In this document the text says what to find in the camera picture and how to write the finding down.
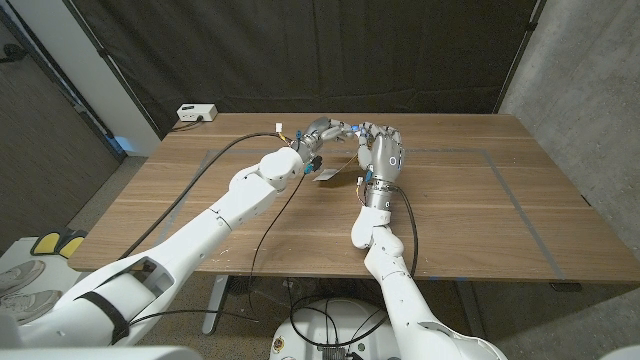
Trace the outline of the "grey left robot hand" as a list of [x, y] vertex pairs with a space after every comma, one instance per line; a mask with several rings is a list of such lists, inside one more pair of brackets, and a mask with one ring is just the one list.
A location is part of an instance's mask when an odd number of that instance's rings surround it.
[[337, 138], [352, 138], [355, 131], [348, 123], [328, 117], [314, 120], [301, 134], [300, 138], [291, 145], [303, 163], [309, 162], [324, 145]]

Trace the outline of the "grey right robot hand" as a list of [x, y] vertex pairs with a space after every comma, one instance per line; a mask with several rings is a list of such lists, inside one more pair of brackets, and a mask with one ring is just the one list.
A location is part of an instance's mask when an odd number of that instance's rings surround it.
[[389, 125], [364, 122], [358, 126], [358, 163], [365, 171], [365, 205], [389, 211], [391, 192], [404, 161], [400, 132]]

